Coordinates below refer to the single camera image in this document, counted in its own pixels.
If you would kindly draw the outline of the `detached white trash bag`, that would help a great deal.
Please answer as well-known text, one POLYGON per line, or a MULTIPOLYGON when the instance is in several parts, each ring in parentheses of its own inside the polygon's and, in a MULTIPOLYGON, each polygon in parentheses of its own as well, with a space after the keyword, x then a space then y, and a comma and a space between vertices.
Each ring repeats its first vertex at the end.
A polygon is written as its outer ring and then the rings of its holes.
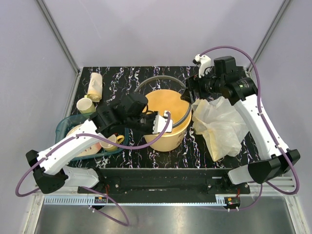
POLYGON ((235 157, 239 154, 241 142, 249 130, 228 99, 198 99, 191 108, 195 133, 203 136, 214 162, 225 156, 235 157))

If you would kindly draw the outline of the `clear blue plastic tub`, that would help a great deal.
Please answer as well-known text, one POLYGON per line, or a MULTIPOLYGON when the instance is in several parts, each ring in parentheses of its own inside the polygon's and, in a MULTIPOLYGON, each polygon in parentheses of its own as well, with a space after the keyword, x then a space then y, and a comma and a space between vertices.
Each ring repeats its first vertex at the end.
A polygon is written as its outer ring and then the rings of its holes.
MULTIPOLYGON (((87 119, 87 115, 83 114, 78 114, 78 115, 73 115, 73 116, 68 116, 64 118, 61 122, 56 127, 56 138, 55 138, 55 143, 58 143, 61 141, 63 138, 66 137, 67 133, 75 126, 79 124, 83 124, 84 121, 87 119)), ((110 156, 113 154, 120 153, 123 149, 119 148, 116 151, 113 152, 107 152, 103 149, 101 149, 97 154, 95 155, 89 155, 89 156, 83 156, 83 157, 75 157, 71 161, 78 161, 78 160, 83 160, 83 159, 90 159, 90 158, 98 158, 98 157, 104 157, 104 156, 110 156)))

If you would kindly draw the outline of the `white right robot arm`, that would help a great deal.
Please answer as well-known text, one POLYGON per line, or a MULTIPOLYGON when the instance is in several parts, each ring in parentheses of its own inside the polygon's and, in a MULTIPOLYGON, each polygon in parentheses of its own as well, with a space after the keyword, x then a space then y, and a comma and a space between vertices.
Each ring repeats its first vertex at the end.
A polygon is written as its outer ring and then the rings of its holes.
POLYGON ((199 71, 186 80, 182 100, 194 103, 194 94, 201 99, 221 94, 243 118, 260 156, 259 161, 230 170, 221 181, 223 191, 233 193, 241 183, 262 184, 293 170, 300 159, 299 151, 291 150, 281 139, 263 107, 260 86, 236 65, 235 58, 211 60, 206 55, 196 55, 193 62, 199 65, 199 71))

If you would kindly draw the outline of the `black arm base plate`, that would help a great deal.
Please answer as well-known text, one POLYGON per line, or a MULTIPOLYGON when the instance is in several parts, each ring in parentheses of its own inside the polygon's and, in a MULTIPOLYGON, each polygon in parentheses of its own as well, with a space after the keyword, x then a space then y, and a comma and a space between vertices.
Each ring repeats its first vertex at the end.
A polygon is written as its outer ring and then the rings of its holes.
POLYGON ((96 190, 107 188, 110 194, 129 191, 169 190, 206 192, 208 194, 248 195, 249 185, 245 182, 230 185, 225 178, 229 169, 170 169, 170 168, 96 168, 100 184, 96 190))

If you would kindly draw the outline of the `cream pink floral plate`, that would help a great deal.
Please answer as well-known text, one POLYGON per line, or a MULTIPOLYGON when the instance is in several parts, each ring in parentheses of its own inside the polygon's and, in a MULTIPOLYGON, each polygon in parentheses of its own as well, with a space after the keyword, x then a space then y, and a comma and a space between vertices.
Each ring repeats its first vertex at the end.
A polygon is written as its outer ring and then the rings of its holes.
MULTIPOLYGON (((66 136, 71 135, 75 130, 77 130, 82 124, 79 124, 75 127, 73 127, 66 136)), ((97 154, 100 150, 102 149, 101 145, 99 143, 96 143, 92 146, 90 146, 89 148, 85 149, 84 151, 82 151, 78 156, 76 157, 83 157, 83 156, 89 156, 89 155, 95 155, 97 154)))

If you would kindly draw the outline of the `yellow white mug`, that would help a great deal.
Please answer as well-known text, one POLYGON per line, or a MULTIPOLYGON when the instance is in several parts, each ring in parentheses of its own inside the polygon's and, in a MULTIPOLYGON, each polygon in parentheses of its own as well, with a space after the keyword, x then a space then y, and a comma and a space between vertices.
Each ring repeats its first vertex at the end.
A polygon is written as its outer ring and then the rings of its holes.
MULTIPOLYGON (((116 143, 116 144, 121 144, 124 139, 125 136, 124 135, 111 135, 109 138, 107 138, 110 142, 116 143)), ((118 147, 112 144, 109 144, 105 141, 101 141, 100 142, 100 146, 102 147, 103 150, 107 151, 107 152, 113 152, 118 150, 118 147)))

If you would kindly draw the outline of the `white trash bag roll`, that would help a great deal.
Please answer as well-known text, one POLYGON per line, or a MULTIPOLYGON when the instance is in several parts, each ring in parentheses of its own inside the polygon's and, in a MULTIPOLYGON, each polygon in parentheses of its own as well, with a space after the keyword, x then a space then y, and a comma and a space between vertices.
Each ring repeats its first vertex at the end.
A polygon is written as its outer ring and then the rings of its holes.
POLYGON ((100 102, 102 99, 103 79, 99 73, 91 73, 85 98, 89 98, 92 102, 100 102))

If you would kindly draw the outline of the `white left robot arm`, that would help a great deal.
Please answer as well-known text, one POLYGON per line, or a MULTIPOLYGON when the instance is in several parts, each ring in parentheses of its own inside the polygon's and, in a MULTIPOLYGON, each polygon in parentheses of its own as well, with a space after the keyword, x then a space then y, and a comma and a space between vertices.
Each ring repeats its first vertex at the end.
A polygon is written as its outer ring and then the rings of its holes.
POLYGON ((50 194, 67 185, 102 192, 105 181, 94 169, 70 169, 67 163, 85 149, 125 128, 146 135, 160 133, 158 126, 162 119, 158 111, 149 110, 148 99, 140 93, 98 106, 78 129, 57 144, 40 152, 30 150, 26 153, 28 172, 33 174, 37 184, 35 191, 50 194))

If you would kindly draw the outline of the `aluminium front rail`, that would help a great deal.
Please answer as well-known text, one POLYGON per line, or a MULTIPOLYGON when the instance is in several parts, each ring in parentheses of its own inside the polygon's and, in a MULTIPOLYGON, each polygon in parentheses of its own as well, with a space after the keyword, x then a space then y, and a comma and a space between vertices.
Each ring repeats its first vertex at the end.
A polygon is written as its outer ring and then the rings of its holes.
POLYGON ((114 194, 109 192, 110 199, 88 192, 86 194, 59 194, 45 195, 45 205, 87 205, 101 207, 114 205, 112 200, 120 206, 230 206, 232 209, 240 206, 241 198, 251 196, 256 200, 259 195, 260 185, 246 183, 240 185, 236 192, 223 192, 216 187, 216 184, 209 184, 207 190, 128 190, 114 194))

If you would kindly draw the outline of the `light green mug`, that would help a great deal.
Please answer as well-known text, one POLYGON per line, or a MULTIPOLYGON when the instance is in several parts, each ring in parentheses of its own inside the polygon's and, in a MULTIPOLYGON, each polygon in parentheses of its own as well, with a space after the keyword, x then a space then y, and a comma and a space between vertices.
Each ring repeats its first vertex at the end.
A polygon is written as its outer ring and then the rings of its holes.
POLYGON ((76 107, 81 114, 90 114, 96 111, 91 99, 84 97, 77 101, 76 107))

